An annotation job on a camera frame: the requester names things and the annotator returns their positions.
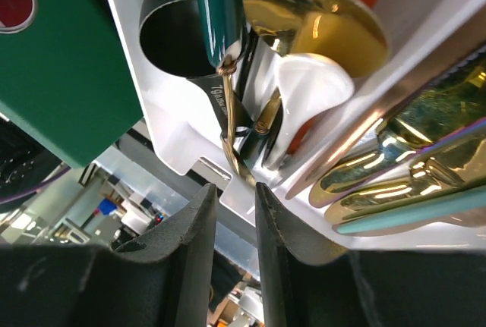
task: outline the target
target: white plastic tray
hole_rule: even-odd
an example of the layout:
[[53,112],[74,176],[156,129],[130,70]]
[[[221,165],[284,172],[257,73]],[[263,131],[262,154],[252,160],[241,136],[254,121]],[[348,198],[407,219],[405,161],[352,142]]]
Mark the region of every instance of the white plastic tray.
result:
[[[109,0],[137,94],[144,111],[156,154],[172,170],[184,175],[199,158],[209,159],[231,174],[219,144],[219,126],[209,100],[185,79],[163,73],[145,59],[138,42],[143,0]],[[486,0],[380,0],[376,13],[390,34],[393,57],[380,71],[362,83],[345,105],[329,112],[292,162],[280,173],[256,169],[258,176],[283,200],[292,177],[305,169],[319,151],[339,136],[343,124],[356,119],[406,72],[473,15]],[[261,66],[253,72],[254,88],[248,88],[244,104],[254,116],[269,95],[269,66],[273,54],[259,45]],[[233,177],[221,203],[254,224],[254,192]],[[323,219],[325,209],[308,204],[308,189],[291,201],[283,201],[298,217],[331,240],[351,248],[407,249],[416,247],[485,248],[486,227],[464,228],[435,222],[415,230],[379,237],[337,234]]]

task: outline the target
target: white plastic piece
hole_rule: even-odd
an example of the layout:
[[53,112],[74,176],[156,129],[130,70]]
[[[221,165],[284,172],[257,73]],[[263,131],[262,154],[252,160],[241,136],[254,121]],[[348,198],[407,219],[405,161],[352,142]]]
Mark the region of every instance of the white plastic piece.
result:
[[143,213],[138,207],[131,204],[129,200],[121,202],[121,206],[127,211],[121,217],[121,223],[138,234],[143,234],[150,224],[150,217]]
[[[220,198],[221,204],[254,225],[254,191],[231,172],[219,144],[219,126],[205,94],[187,80],[158,70],[145,59],[138,42],[140,7],[143,0],[108,0],[125,51],[131,76],[140,100],[157,156],[176,173],[183,175],[201,157],[209,159],[232,174],[228,187]],[[393,57],[381,70],[360,83],[356,93],[346,103],[330,109],[316,131],[292,157],[292,162],[278,173],[261,167],[253,172],[272,188],[291,212],[329,239],[355,249],[415,249],[415,248],[486,248],[486,227],[464,228],[457,225],[433,223],[400,234],[379,237],[349,237],[337,234],[324,221],[326,208],[315,209],[308,204],[308,189],[293,200],[284,196],[292,177],[302,171],[344,126],[357,118],[367,106],[385,93],[405,73],[417,65],[457,27],[471,17],[486,0],[378,0],[375,13],[390,35]],[[272,53],[264,50],[266,58]],[[262,86],[271,60],[257,61],[261,68],[257,78],[250,80],[248,91],[254,103],[268,100]],[[255,116],[257,108],[250,109]]]
[[291,54],[275,70],[283,119],[264,166],[277,170],[298,130],[314,116],[347,101],[355,91],[352,78],[334,60],[318,54]]

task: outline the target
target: cutlery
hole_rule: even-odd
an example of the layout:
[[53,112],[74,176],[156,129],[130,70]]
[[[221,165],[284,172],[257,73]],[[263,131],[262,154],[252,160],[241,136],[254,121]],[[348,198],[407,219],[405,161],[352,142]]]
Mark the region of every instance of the cutlery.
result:
[[316,155],[312,163],[293,182],[286,194],[290,200],[325,175],[358,140],[394,107],[406,101],[426,83],[454,65],[459,59],[486,41],[486,8],[472,16],[444,40],[422,62],[410,70],[395,86],[371,104],[342,134]]
[[332,224],[486,184],[486,120],[418,156],[409,175],[382,181],[347,195],[325,213]]
[[[202,32],[196,0],[144,0],[139,36],[145,57],[161,71],[185,77],[201,88],[226,134],[228,106],[223,80],[208,61]],[[236,125],[251,126],[243,105],[237,100],[233,107]]]
[[236,114],[232,75],[243,48],[243,8],[241,0],[197,0],[207,58],[222,77],[228,112],[228,127],[223,132],[222,148],[236,174],[245,167],[235,157]]
[[414,222],[481,208],[486,206],[485,200],[486,186],[476,187],[356,219],[339,225],[337,231],[341,234],[354,234],[409,225]]
[[[359,0],[243,0],[243,5],[253,30],[281,56],[322,55],[360,77],[377,70],[389,54],[381,25]],[[292,121],[300,128],[309,119],[294,116]],[[279,151],[270,151],[264,164],[269,169],[285,157],[287,136],[276,137]]]
[[439,76],[377,128],[379,146],[347,159],[311,189],[318,208],[486,117],[486,46]]

